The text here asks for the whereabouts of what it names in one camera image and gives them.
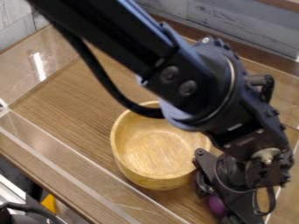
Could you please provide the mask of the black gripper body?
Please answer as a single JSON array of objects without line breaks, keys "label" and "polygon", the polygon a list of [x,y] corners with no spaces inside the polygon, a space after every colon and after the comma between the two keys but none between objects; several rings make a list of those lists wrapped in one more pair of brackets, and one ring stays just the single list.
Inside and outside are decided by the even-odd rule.
[{"label": "black gripper body", "polygon": [[295,159],[271,106],[275,80],[270,75],[238,77],[228,103],[219,113],[198,121],[199,130],[222,150],[215,156],[195,151],[199,195],[218,196],[228,215],[220,224],[266,224],[277,208],[275,188],[290,181]]}]

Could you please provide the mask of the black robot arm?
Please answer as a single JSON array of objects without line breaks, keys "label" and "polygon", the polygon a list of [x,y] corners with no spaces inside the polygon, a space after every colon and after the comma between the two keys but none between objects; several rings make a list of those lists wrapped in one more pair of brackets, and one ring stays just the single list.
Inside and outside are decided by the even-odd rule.
[{"label": "black robot arm", "polygon": [[[190,44],[135,0],[27,0],[71,43],[110,94],[132,112],[163,118],[206,135],[223,152],[194,153],[200,196],[224,211],[220,224],[266,224],[258,190],[290,180],[294,150],[271,105],[275,80],[253,75],[219,38]],[[159,98],[158,108],[128,100],[90,48],[95,46],[136,75]]]}]

